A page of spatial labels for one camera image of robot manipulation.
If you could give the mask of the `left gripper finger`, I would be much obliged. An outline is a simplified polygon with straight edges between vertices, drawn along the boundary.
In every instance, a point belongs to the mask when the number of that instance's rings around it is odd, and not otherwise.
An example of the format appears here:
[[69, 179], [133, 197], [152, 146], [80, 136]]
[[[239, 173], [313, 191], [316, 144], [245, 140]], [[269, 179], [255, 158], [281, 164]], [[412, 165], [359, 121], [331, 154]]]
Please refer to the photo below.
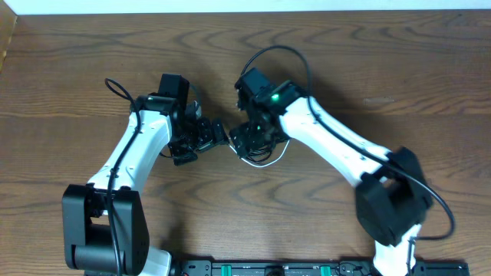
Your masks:
[[229, 138], [225, 132], [222, 121], [216, 118], [212, 121], [214, 143], [216, 145], [229, 145]]
[[193, 151], [184, 150], [173, 152], [172, 159], [175, 166], [182, 166], [196, 161], [198, 156]]

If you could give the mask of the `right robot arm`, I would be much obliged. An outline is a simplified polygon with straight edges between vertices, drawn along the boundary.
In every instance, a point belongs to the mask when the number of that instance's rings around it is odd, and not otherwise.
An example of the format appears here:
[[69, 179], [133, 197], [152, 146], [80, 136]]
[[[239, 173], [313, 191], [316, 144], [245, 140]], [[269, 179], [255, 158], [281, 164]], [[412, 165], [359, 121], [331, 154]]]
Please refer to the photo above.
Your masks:
[[237, 155], [257, 167], [277, 144], [297, 140], [333, 166], [354, 188], [357, 219], [375, 241], [374, 270], [409, 275], [414, 243], [433, 200], [419, 161], [357, 135], [308, 92], [287, 80], [277, 86], [253, 68], [235, 84], [248, 122], [229, 133]]

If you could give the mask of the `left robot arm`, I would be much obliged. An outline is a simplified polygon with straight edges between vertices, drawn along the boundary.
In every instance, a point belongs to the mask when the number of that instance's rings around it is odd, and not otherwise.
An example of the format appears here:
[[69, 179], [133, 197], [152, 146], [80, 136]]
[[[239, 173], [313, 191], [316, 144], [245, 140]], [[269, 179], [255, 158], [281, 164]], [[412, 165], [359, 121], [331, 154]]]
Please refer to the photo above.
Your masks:
[[163, 74], [157, 92], [137, 98], [115, 80], [104, 83], [129, 100], [129, 121], [101, 169], [64, 191], [65, 262], [86, 275], [171, 275], [171, 254], [150, 244], [143, 187], [164, 148], [181, 166], [229, 140], [220, 120], [203, 117], [199, 102], [188, 103], [191, 85], [178, 74]]

